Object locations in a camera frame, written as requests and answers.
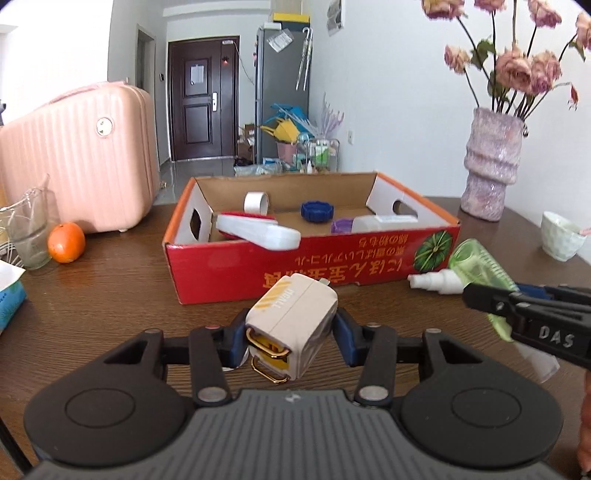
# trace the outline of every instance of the tissue box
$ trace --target tissue box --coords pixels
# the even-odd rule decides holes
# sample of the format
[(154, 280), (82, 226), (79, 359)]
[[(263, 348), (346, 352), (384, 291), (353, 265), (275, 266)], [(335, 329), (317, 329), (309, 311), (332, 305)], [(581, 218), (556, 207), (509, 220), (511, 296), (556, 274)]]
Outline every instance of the tissue box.
[(27, 296), (20, 281), (23, 273), (23, 268), (0, 261), (0, 333)]
[(6, 328), (26, 297), (20, 280), (0, 291), (0, 333)]

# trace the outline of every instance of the tiled floor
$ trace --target tiled floor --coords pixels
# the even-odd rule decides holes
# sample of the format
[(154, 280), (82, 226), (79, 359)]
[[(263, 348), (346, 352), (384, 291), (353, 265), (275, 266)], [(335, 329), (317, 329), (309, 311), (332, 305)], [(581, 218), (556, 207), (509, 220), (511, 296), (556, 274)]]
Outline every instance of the tiled floor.
[(166, 188), (160, 190), (155, 205), (167, 205), (177, 203), (184, 188), (191, 177), (207, 177), (214, 175), (234, 175), (231, 157), (222, 160), (179, 160), (172, 162), (167, 160), (160, 167), (160, 180), (166, 182)]
[(177, 203), (183, 189), (191, 177), (199, 176), (196, 161), (166, 161), (160, 167), (160, 180), (166, 182), (166, 188), (160, 190), (155, 205)]

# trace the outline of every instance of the white cup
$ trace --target white cup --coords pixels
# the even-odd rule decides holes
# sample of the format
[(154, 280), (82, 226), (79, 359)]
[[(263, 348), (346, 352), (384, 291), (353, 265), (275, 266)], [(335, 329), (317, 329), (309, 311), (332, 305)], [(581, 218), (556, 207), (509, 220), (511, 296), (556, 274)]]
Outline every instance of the white cup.
[(553, 212), (542, 217), (542, 248), (552, 258), (566, 262), (573, 258), (585, 243), (578, 225)]

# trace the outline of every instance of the pink vase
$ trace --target pink vase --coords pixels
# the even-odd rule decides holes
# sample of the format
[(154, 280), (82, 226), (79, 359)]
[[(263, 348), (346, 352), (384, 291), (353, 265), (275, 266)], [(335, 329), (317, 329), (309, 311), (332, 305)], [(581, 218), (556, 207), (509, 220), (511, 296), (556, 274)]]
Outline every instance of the pink vase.
[(523, 128), (523, 121), (514, 116), (474, 109), (464, 159), (469, 172), (460, 204), (464, 212), (490, 222), (501, 220), (507, 185), (517, 181)]

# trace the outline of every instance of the purple bottle cap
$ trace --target purple bottle cap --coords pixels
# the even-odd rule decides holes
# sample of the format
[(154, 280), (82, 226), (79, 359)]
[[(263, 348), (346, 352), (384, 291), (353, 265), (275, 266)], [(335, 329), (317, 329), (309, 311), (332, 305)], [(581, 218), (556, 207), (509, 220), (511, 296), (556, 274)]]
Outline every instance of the purple bottle cap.
[(330, 226), (330, 233), (351, 233), (353, 229), (352, 218), (341, 218), (335, 220)]

